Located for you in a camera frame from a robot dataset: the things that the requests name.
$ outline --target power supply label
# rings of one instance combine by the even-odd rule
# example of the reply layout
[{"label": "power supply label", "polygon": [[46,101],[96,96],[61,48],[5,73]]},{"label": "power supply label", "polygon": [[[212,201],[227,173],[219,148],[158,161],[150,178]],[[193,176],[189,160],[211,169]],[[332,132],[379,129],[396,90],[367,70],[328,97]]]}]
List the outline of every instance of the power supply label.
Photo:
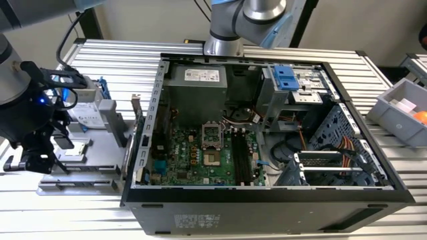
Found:
[{"label": "power supply label", "polygon": [[204,69],[187,69],[185,70],[185,81],[200,81],[200,82],[219,82],[220,71],[219,70],[204,70]]},{"label": "power supply label", "polygon": [[179,229],[217,228],[220,217],[219,214],[176,214],[175,225]]}]

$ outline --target gray plastic bin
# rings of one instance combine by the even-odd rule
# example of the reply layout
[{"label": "gray plastic bin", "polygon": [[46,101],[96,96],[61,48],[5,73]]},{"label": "gray plastic bin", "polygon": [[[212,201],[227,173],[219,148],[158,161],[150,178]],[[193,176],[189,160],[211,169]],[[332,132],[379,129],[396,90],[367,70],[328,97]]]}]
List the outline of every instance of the gray plastic bin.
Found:
[{"label": "gray plastic bin", "polygon": [[427,126],[392,103],[407,99],[416,105],[413,112],[427,111],[427,89],[403,79],[376,99],[367,118],[411,147],[427,147]]}]

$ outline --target ram slot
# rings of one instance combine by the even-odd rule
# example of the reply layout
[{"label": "ram slot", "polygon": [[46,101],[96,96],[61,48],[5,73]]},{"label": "ram slot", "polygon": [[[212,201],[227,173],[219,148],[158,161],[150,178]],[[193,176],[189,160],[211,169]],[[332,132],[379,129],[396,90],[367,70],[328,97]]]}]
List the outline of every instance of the ram slot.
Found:
[{"label": "ram slot", "polygon": [[235,184],[248,186],[251,184],[251,168],[248,158],[248,145],[243,132],[231,135],[232,160],[235,170]]}]

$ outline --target motherboard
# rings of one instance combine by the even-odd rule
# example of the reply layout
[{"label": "motherboard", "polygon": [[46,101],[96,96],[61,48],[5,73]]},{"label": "motherboard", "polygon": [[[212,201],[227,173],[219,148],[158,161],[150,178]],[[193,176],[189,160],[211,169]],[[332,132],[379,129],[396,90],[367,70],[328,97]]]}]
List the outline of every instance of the motherboard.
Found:
[{"label": "motherboard", "polygon": [[150,184],[161,186],[264,186],[255,133],[207,123],[175,127],[166,159],[153,161]]}]

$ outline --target blue clip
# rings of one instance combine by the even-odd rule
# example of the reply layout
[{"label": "blue clip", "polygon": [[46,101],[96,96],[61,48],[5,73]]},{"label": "blue clip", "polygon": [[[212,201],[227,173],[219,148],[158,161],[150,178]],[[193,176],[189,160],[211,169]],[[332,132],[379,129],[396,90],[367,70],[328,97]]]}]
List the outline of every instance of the blue clip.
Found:
[{"label": "blue clip", "polygon": [[295,79],[293,70],[289,66],[273,66],[272,74],[280,90],[297,91],[300,89],[299,81]]},{"label": "blue clip", "polygon": [[256,164],[260,165],[269,165],[269,163],[267,161],[261,161],[261,160],[256,160]]},{"label": "blue clip", "polygon": [[109,90],[108,90],[105,79],[102,77],[100,77],[97,82],[100,83],[100,87],[101,87],[101,96],[104,97],[104,99],[112,99],[112,96],[109,95]]}]

